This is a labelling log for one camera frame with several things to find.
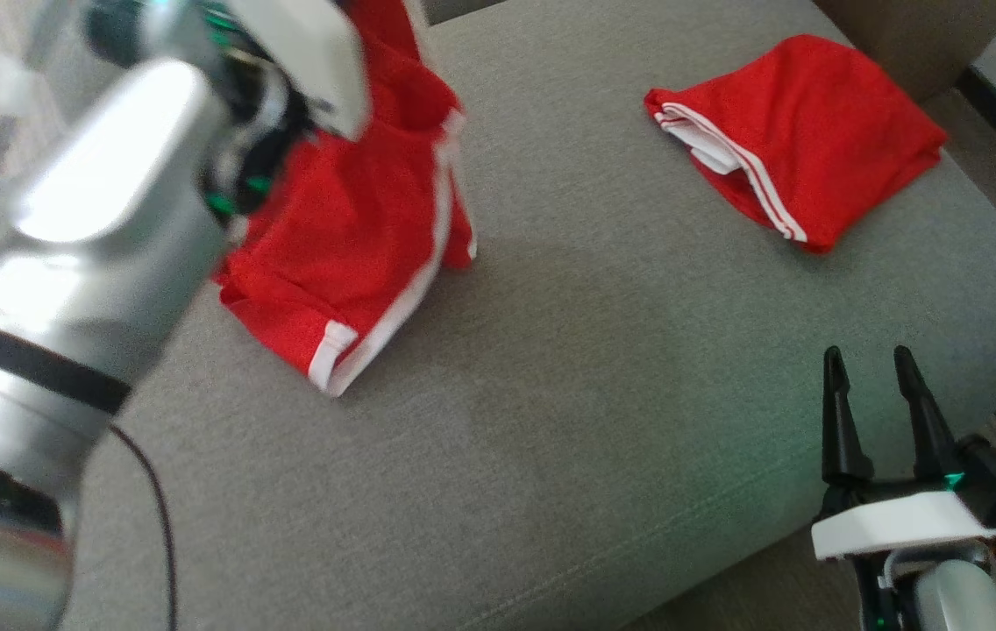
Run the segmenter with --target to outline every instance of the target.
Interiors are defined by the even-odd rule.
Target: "green light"
[[[266,193],[273,187],[273,180],[270,177],[257,175],[256,177],[249,177],[249,181],[245,184],[248,184],[249,188],[254,192]]]
[[[210,193],[206,195],[206,203],[210,205],[210,208],[213,208],[214,212],[220,212],[222,215],[237,215],[237,204],[234,204],[233,200],[228,199],[225,195]]]
[[[206,16],[207,23],[214,25],[217,28],[222,29],[222,31],[237,31],[237,25],[231,23],[231,21],[225,18],[219,18],[218,16],[209,15]]]
[[[954,487],[962,482],[962,479],[966,477],[966,474],[946,474],[946,490],[954,491]]]

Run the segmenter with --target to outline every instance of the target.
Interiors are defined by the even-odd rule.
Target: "red fabric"
[[[454,151],[459,100],[419,60],[402,0],[347,5],[365,47],[373,119],[355,143],[319,133],[298,145],[265,207],[250,216],[245,243],[215,275],[222,303],[301,372],[327,324],[357,332],[341,344],[341,363],[433,257],[455,268],[473,259],[473,229],[447,184],[450,157],[438,159]],[[442,235],[441,173],[451,212]]]
[[[701,113],[758,156],[811,252],[829,252],[875,205],[938,164],[947,138],[873,61],[811,35],[697,87],[651,89],[646,109],[663,127],[674,119],[667,103]],[[747,172],[719,175],[692,160],[744,215],[774,227]]]

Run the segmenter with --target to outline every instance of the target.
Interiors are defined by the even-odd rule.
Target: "gray fabric surface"
[[[820,356],[865,444],[910,455],[891,349],[958,430],[996,405],[996,212],[952,161],[829,257],[739,216],[647,120],[808,0],[509,0],[430,32],[465,100],[477,267],[445,274],[341,401],[203,292],[123,426],[164,476],[184,627],[611,628],[803,526]],[[89,467],[65,628],[161,624],[157,522]]]
[[[947,151],[996,208],[996,131],[957,91],[926,101],[923,110],[950,132]],[[980,434],[996,446],[996,420]],[[838,631],[855,628],[859,607],[850,565],[814,559],[810,528],[803,528],[625,631]]]

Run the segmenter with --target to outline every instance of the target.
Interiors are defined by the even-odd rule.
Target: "floor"
[[[432,23],[474,11],[498,0],[426,0]],[[14,0],[0,0],[0,17],[9,15]],[[0,19],[0,48],[13,48],[18,33],[10,20]],[[92,64],[94,61],[82,61]],[[41,131],[21,141],[13,169],[36,154],[69,119],[53,103],[38,108],[45,120],[29,127]],[[988,127],[957,92],[926,103],[935,121],[951,135],[950,155],[996,207],[996,132]],[[996,428],[986,428],[996,443]],[[856,626],[858,603],[854,582],[842,564],[815,562],[806,531],[764,550],[725,571],[718,578],[635,620],[626,631],[669,631],[697,628],[711,631],[786,630],[834,631]]]
[[[957,91],[934,97],[924,109],[950,132],[950,156],[996,207],[996,131]],[[996,444],[996,423],[983,434]],[[856,628],[858,611],[850,568],[817,563],[809,530],[804,530],[623,631],[836,631]]]

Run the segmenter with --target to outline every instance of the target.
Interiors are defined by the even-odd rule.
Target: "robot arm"
[[[913,479],[874,479],[852,420],[850,381],[837,347],[824,356],[822,514],[818,559],[848,559],[864,631],[996,631],[996,448],[982,436],[955,443],[907,347],[895,349],[911,411]]]
[[[131,67],[13,197],[0,251],[0,628],[60,624],[82,472],[314,125],[360,135],[361,48],[329,0],[97,1]]]

